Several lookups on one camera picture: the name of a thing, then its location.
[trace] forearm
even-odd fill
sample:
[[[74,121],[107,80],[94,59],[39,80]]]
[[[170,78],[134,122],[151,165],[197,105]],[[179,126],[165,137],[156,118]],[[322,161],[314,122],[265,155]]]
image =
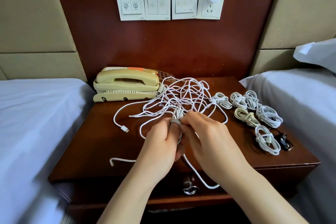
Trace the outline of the forearm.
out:
[[[305,219],[254,169],[245,174],[248,179],[230,187],[229,193],[243,209],[251,223],[307,224]]]
[[[131,170],[106,206],[97,224],[140,223],[153,187]]]

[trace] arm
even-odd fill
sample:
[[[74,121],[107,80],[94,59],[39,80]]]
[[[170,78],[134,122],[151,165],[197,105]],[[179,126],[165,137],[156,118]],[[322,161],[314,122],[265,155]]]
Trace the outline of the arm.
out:
[[[190,141],[202,169],[233,197],[252,223],[307,224],[248,164],[224,124],[192,111],[187,112],[181,121],[183,136]]]
[[[176,123],[170,126],[169,121],[166,118],[152,126],[134,166],[97,224],[140,223],[153,188],[184,152],[183,145],[177,147],[180,128]]]

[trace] person's left hand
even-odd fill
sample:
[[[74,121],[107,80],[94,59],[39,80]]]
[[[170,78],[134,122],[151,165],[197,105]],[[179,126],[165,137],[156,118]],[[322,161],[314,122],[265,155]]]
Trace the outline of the person's left hand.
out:
[[[153,125],[141,152],[132,168],[140,182],[154,188],[166,176],[174,161],[184,154],[183,142],[177,145],[181,130],[171,118],[164,118]]]

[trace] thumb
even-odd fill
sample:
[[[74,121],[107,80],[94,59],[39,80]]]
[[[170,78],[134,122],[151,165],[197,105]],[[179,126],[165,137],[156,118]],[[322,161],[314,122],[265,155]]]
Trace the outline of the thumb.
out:
[[[176,123],[171,123],[169,130],[168,130],[166,141],[174,141],[175,144],[177,145],[180,135],[181,135],[181,130],[179,128],[179,125]]]
[[[200,143],[200,140],[198,139],[198,137],[195,134],[195,131],[186,125],[180,125],[180,128],[182,130],[183,135],[189,140],[192,151],[197,155],[201,155],[202,154],[202,146]]]

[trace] wooden nightstand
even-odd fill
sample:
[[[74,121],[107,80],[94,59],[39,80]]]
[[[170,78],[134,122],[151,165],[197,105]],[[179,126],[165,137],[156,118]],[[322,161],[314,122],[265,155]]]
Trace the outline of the wooden nightstand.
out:
[[[211,95],[222,92],[230,96],[232,92],[246,92],[233,77],[197,80],[208,82]],[[119,124],[129,128],[129,132],[125,133],[113,123],[115,112],[125,104],[126,102],[96,103],[49,176],[49,181],[70,202],[70,209],[104,208],[133,165],[115,161],[114,167],[111,167],[109,159],[137,158],[144,142],[139,135],[139,127],[149,118],[128,117],[140,113],[143,104],[126,107],[116,118]],[[282,150],[278,156],[263,151],[255,141],[254,129],[237,120],[233,111],[234,109],[225,110],[229,119],[226,125],[247,161],[284,196],[293,195],[295,186],[320,163],[319,160],[283,126],[279,130],[287,133],[294,148],[291,151]],[[211,118],[220,122],[225,119],[219,110]],[[150,124],[144,127],[144,135],[150,127]],[[210,186],[215,185],[202,171],[189,147],[186,147],[185,154],[204,180]],[[182,192],[183,184],[188,179],[199,187],[199,191],[193,196],[186,196]],[[184,160],[180,159],[153,190],[147,209],[222,204],[231,199],[222,188],[207,189]]]

